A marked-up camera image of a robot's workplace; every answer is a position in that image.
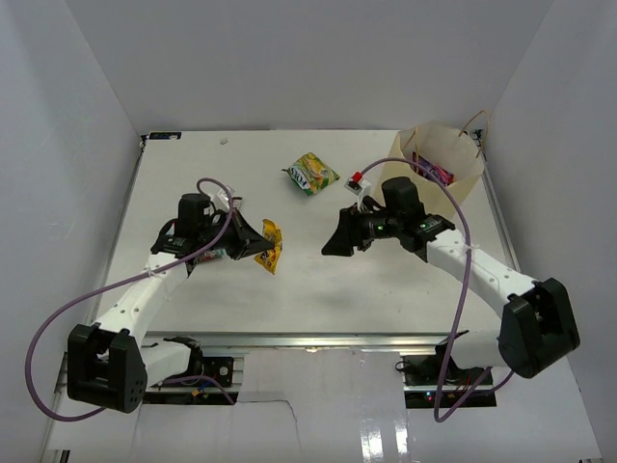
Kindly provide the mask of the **yellow M&M's packet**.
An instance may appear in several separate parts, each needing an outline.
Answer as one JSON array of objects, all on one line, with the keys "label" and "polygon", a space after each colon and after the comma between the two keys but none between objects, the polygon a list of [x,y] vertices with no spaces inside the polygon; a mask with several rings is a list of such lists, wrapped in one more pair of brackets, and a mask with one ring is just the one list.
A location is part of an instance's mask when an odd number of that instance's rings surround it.
[{"label": "yellow M&M's packet", "polygon": [[273,244],[273,248],[263,251],[254,257],[254,261],[275,275],[282,255],[282,229],[272,220],[262,220],[262,235]]}]

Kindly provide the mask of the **green yellow Fox's candy bag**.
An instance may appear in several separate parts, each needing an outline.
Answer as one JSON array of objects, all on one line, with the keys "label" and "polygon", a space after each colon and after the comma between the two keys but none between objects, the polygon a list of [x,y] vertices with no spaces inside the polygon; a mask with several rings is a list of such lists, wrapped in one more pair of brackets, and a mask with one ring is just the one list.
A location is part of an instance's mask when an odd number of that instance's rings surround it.
[{"label": "green yellow Fox's candy bag", "polygon": [[306,196],[314,196],[340,179],[339,174],[313,152],[282,169]]}]

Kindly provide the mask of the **purple Fox's cherry candy bag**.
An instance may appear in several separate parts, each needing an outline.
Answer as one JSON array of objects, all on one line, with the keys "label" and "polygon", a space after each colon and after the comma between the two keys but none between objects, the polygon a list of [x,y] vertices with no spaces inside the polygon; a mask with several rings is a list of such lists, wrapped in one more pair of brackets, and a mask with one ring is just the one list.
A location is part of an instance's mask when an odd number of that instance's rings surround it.
[{"label": "purple Fox's cherry candy bag", "polygon": [[425,159],[415,151],[412,152],[412,162],[414,163],[413,171],[425,179],[445,186],[449,186],[455,180],[455,176],[448,170]]}]

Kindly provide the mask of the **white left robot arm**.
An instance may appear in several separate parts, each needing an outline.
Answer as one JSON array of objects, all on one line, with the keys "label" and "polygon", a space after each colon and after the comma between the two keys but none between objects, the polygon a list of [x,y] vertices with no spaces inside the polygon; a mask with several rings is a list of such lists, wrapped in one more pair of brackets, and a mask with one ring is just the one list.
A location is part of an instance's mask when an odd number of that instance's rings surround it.
[{"label": "white left robot arm", "polygon": [[91,325],[79,324],[67,339],[69,398],[123,413],[133,412],[149,387],[174,379],[184,385],[203,374],[199,344],[186,337],[147,346],[148,327],[172,293],[213,250],[239,260],[273,250],[237,208],[222,210],[203,193],[183,195],[177,215],[159,231],[145,277]]}]

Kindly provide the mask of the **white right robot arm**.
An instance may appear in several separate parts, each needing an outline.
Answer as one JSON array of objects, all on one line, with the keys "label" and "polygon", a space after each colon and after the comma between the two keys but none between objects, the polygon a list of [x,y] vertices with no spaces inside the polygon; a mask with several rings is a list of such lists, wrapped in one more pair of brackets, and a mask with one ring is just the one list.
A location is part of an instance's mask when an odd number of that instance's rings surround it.
[{"label": "white right robot arm", "polygon": [[540,282],[472,248],[452,222],[426,212],[406,177],[383,183],[383,204],[370,196],[361,174],[345,186],[357,201],[340,210],[322,255],[351,257],[376,240],[394,238],[407,252],[465,284],[499,317],[497,332],[470,334],[437,358],[435,371],[444,383],[458,384],[470,368],[487,367],[508,367],[529,379],[579,347],[570,297],[559,281]]}]

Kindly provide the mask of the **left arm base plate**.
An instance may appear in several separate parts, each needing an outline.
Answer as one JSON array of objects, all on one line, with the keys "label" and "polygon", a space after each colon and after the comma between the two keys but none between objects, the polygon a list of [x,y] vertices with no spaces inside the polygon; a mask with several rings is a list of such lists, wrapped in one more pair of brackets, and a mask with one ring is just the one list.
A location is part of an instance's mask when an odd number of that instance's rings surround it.
[{"label": "left arm base plate", "polygon": [[232,357],[202,357],[188,369],[173,375],[155,386],[158,392],[178,395],[189,404],[206,404],[221,401],[230,405],[234,402],[233,392],[234,359]]}]

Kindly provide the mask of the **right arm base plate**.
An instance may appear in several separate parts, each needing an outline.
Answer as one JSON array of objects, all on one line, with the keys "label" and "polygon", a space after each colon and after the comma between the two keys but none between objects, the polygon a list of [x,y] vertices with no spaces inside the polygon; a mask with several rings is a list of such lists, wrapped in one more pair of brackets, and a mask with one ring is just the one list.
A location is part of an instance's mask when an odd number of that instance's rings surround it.
[{"label": "right arm base plate", "polygon": [[[436,355],[403,356],[394,369],[402,375],[407,409],[432,409],[442,362]],[[482,373],[482,368],[460,369],[450,361],[443,384],[440,407],[449,408],[464,395]],[[462,405],[463,408],[496,407],[492,391],[493,376],[489,374]]]}]

